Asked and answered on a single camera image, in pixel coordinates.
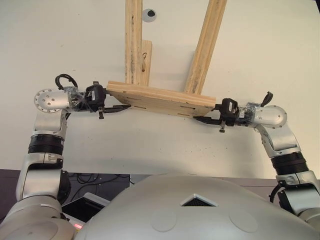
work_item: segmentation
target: black ribbed joint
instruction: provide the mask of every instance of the black ribbed joint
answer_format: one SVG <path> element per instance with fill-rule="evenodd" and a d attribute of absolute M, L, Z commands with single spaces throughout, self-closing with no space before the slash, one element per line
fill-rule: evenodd
<path fill-rule="evenodd" d="M 28 154 L 51 153 L 62 155 L 63 151 L 63 138 L 51 134 L 39 134 L 31 137 Z"/>
<path fill-rule="evenodd" d="M 271 158 L 272 165 L 278 175 L 296 174 L 309 171 L 301 152 Z"/>

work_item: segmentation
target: plywood board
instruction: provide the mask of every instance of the plywood board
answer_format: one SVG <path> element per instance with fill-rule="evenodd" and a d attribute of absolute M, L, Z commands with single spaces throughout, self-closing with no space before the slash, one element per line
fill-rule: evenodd
<path fill-rule="evenodd" d="M 140 85 L 148 86 L 150 69 L 151 69 L 151 55 L 152 55 L 152 41 L 142 40 L 142 73 Z"/>
<path fill-rule="evenodd" d="M 215 97 L 176 92 L 148 86 L 109 81 L 109 93 L 133 109 L 192 118 L 204 116 L 216 103 Z"/>

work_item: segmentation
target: red light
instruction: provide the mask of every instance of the red light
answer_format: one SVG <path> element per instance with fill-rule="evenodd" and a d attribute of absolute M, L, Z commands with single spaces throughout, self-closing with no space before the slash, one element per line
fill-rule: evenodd
<path fill-rule="evenodd" d="M 82 229 L 82 226 L 77 223 L 75 223 L 73 226 L 75 226 L 77 229 Z"/>

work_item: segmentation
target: desk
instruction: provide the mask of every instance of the desk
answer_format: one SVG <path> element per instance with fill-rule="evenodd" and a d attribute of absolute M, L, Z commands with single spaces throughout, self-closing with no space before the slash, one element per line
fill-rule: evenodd
<path fill-rule="evenodd" d="M 153 43 L 150 86 L 183 91 L 207 0 L 144 0 L 157 19 L 143 23 Z M 0 2 L 1 169 L 20 169 L 36 117 L 38 90 L 72 75 L 84 90 L 123 81 L 124 0 Z M 240 105 L 272 103 L 288 113 L 310 169 L 319 166 L 319 12 L 315 1 L 229 0 L 202 94 Z M 112 97 L 107 104 L 116 103 Z M 68 120 L 64 169 L 70 172 L 274 178 L 252 129 L 207 126 L 192 119 L 126 110 Z"/>

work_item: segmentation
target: wooden board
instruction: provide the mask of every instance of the wooden board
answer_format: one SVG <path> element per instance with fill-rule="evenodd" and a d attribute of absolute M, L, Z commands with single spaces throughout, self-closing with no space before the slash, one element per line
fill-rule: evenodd
<path fill-rule="evenodd" d="M 148 86 L 151 69 L 152 41 L 142 40 L 141 49 L 144 69 L 142 69 L 140 85 Z"/>
<path fill-rule="evenodd" d="M 192 118 L 204 116 L 216 103 L 215 97 L 176 92 L 148 86 L 109 81 L 106 89 L 118 101 L 133 109 Z"/>
<path fill-rule="evenodd" d="M 140 84 L 142 72 L 142 0 L 125 0 L 125 82 Z"/>
<path fill-rule="evenodd" d="M 210 0 L 208 3 L 184 89 L 186 93 L 201 94 L 202 92 L 226 4 L 227 0 Z"/>

